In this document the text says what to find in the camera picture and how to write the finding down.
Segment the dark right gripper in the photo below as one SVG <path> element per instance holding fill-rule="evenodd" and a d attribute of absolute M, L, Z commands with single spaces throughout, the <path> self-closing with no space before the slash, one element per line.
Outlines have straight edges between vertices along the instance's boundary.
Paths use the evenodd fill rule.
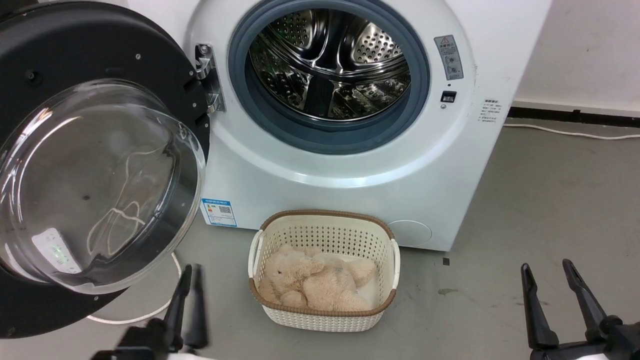
<path fill-rule="evenodd" d="M 607 316 L 570 259 L 562 260 L 567 284 L 576 295 L 583 322 L 582 342 L 560 344 L 551 330 L 538 298 L 537 281 L 531 267 L 520 267 L 525 308 L 526 336 L 531 360 L 638 360 L 640 358 L 640 323 L 624 324 L 615 315 Z"/>

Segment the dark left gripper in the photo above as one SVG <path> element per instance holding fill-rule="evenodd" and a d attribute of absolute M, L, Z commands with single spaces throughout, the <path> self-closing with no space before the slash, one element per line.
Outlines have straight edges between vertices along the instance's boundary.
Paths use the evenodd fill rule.
<path fill-rule="evenodd" d="M 146 326 L 130 326 L 112 350 L 99 350 L 92 360 L 167 360 L 169 353 L 183 347 L 182 325 L 185 301 L 193 280 L 193 308 L 190 328 L 184 338 L 187 350 L 202 350 L 210 344 L 204 272 L 200 264 L 187 264 L 174 289 L 162 319 L 151 319 Z"/>

